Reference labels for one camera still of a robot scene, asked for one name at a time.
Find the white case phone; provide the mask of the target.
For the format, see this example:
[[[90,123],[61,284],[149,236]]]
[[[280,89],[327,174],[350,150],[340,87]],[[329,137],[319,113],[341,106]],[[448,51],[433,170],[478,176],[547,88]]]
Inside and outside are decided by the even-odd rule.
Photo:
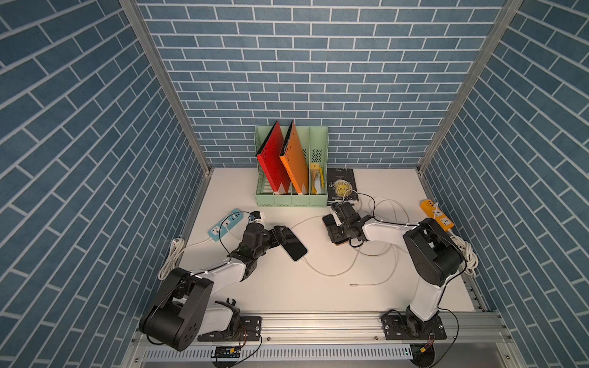
[[[278,244],[284,248],[291,260],[297,262],[306,256],[308,249],[290,228],[277,225],[274,227],[274,232]]]

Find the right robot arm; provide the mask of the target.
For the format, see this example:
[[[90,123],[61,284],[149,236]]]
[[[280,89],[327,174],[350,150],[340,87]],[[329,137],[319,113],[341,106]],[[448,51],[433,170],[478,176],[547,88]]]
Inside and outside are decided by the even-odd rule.
[[[353,240],[404,243],[420,277],[413,300],[406,311],[389,310],[381,315],[387,340],[445,340],[446,331],[439,316],[440,302],[449,282],[460,275],[463,253],[435,219],[402,224],[362,217],[348,202],[335,203],[332,213],[322,218],[332,243]]]

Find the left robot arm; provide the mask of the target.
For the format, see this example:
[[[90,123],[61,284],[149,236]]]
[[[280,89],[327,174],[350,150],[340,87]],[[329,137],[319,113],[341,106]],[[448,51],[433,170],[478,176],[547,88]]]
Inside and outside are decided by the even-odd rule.
[[[258,260],[276,247],[285,251],[305,248],[286,226],[266,229],[261,223],[252,222],[245,228],[238,247],[222,264],[196,273],[173,269],[141,317],[139,331],[149,341],[157,340],[176,351],[185,350],[202,335],[220,334],[225,339],[234,339],[245,333],[235,303],[214,301],[211,297],[246,280]]]

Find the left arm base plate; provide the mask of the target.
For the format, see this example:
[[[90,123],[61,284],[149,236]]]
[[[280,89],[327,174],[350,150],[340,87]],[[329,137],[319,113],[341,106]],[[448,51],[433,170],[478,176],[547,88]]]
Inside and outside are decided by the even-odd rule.
[[[224,331],[213,331],[197,337],[199,342],[250,342],[260,339],[261,316],[238,317],[229,323]]]

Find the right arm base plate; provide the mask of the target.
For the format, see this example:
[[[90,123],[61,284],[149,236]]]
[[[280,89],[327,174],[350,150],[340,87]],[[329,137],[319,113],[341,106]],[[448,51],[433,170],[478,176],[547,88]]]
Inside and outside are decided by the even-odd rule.
[[[447,334],[439,313],[422,321],[412,314],[392,311],[380,316],[386,340],[446,340]]]

